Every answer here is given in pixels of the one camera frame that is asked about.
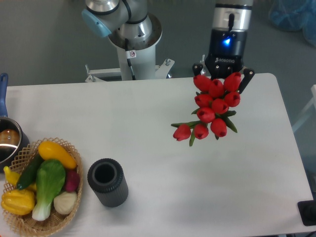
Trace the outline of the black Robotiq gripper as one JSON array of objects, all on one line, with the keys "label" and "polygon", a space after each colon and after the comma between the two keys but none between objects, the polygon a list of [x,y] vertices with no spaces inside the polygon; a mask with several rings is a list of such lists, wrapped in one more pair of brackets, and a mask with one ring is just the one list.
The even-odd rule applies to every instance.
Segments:
[{"label": "black Robotiq gripper", "polygon": [[[246,31],[238,32],[213,29],[211,32],[208,56],[205,60],[205,66],[212,79],[225,79],[230,74],[242,70],[243,79],[238,88],[239,94],[242,94],[255,75],[253,69],[243,68],[243,54],[246,39]],[[194,76],[204,74],[204,66],[202,63],[194,63],[192,70]]]}]

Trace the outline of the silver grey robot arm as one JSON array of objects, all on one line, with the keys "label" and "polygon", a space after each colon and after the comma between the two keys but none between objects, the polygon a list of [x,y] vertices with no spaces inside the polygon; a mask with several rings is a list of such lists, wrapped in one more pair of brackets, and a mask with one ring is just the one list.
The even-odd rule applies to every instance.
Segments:
[{"label": "silver grey robot arm", "polygon": [[[160,21],[148,12],[145,0],[88,0],[81,13],[89,29],[109,38],[116,47],[119,69],[87,71],[88,78],[120,75],[122,80],[164,79],[174,61],[156,64],[156,45],[161,39]],[[214,79],[225,79],[239,72],[244,75],[238,88],[244,91],[254,71],[243,64],[243,54],[253,2],[218,0],[215,3],[209,51],[193,65],[195,75],[209,72]]]}]

